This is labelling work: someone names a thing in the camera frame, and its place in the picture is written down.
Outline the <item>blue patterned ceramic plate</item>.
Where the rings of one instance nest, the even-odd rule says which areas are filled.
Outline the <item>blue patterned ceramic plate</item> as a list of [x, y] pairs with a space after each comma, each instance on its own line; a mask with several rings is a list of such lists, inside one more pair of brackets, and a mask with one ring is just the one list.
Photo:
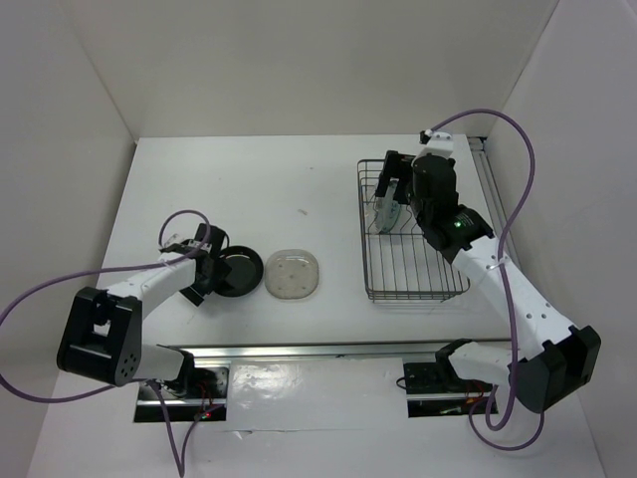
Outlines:
[[400, 218], [402, 205], [395, 199], [395, 191], [388, 190], [384, 197], [377, 197], [373, 203], [374, 229], [377, 234], [392, 231]]

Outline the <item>black round plate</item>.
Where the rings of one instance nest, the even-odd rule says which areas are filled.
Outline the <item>black round plate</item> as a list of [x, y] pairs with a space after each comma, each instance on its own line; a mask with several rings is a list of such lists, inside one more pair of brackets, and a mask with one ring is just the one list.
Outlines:
[[260, 285], [264, 264], [255, 250], [242, 245], [229, 246], [221, 250], [219, 259], [230, 270], [215, 288], [217, 295], [239, 298], [250, 294]]

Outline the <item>clear ribbed glass plate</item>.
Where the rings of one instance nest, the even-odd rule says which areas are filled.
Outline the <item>clear ribbed glass plate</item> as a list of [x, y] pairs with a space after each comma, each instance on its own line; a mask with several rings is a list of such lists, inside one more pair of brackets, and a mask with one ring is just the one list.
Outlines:
[[382, 200], [375, 195], [375, 187], [371, 186], [365, 192], [365, 220], [369, 234], [382, 234], [385, 217]]

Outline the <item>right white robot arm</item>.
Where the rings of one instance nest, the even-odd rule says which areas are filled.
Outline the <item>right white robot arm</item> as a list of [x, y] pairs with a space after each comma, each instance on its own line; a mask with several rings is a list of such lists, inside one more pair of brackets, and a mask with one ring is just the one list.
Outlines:
[[375, 196], [405, 205], [429, 246], [464, 274], [511, 328], [511, 347], [456, 340], [436, 354], [434, 377], [446, 390], [467, 380], [508, 385], [517, 401], [541, 413], [591, 377], [601, 337], [554, 308], [500, 250], [500, 239], [476, 210], [461, 204], [455, 161], [387, 151]]

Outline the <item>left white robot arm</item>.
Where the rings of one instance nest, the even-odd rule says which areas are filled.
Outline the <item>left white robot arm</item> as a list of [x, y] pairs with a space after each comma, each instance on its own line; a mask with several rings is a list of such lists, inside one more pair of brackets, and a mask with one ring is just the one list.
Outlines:
[[182, 295], [198, 307], [231, 272], [221, 258], [228, 234], [198, 226], [195, 237], [161, 250], [159, 261], [107, 289], [76, 293], [57, 352], [60, 370], [114, 386], [160, 380], [175, 397], [195, 388], [192, 354], [142, 340], [143, 322], [167, 299]]

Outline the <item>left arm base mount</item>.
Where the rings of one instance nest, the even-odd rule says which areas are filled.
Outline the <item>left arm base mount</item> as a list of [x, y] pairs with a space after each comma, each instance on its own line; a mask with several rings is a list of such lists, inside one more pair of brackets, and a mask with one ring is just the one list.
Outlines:
[[[183, 387], [175, 382], [158, 383], [171, 422], [192, 422], [197, 416], [202, 422], [223, 422], [227, 419], [229, 369], [226, 366], [196, 368]], [[163, 412], [158, 394], [148, 384], [138, 389], [133, 421], [162, 422]]]

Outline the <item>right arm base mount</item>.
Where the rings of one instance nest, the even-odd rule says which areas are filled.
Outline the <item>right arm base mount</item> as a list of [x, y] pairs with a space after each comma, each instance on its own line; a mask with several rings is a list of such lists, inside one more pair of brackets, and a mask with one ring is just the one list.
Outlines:
[[468, 415], [473, 406], [484, 414], [493, 389], [476, 380], [450, 378], [435, 362], [408, 362], [395, 384], [406, 393], [410, 418]]

